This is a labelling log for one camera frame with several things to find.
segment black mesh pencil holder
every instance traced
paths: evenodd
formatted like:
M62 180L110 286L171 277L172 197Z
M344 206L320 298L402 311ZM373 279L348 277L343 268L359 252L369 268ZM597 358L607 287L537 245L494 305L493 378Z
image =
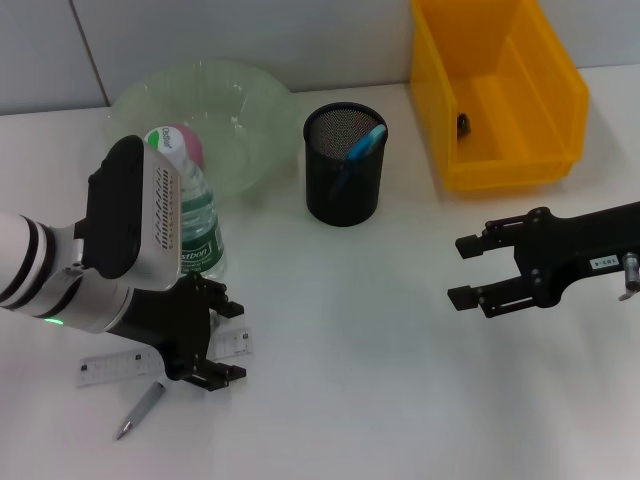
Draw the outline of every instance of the black mesh pencil holder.
M313 112L304 124L307 207L336 227L364 222L378 206L382 158L388 130L356 160L347 153L384 119L358 103L332 103Z

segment ruler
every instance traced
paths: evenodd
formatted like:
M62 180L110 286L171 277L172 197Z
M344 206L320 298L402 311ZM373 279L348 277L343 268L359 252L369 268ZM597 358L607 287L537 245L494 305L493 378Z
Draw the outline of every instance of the ruler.
M238 328L214 333L212 346L214 361L252 353L251 329ZM88 387L162 373L164 362L158 351L153 347L141 346L126 352L82 359L78 366L76 386Z

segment screw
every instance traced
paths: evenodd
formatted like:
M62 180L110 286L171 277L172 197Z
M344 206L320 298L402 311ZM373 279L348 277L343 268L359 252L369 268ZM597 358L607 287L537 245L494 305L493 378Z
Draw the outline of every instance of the screw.
M469 122L469 117L467 117L465 113L458 114L458 117L456 118L456 128L458 138L471 133L471 123Z
M640 290L640 262L638 255L635 253L627 253L622 257L622 265L624 266L624 280L627 290L637 292Z

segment yellow plastic bin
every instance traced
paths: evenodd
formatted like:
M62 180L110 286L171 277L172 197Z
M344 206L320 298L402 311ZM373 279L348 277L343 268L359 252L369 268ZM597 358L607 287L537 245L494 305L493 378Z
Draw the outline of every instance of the yellow plastic bin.
M411 92L453 190L550 183L582 155L589 92L534 0L412 0ZM471 132L456 134L465 113Z

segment clear plastic bowl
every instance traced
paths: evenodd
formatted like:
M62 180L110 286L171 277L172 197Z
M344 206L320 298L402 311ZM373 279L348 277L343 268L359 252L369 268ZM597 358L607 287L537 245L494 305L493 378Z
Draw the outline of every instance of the clear plastic bowl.
M126 135L183 124L200 138L216 203L255 185L296 157L299 108L267 72L229 61L179 65L134 83L111 107L109 145Z

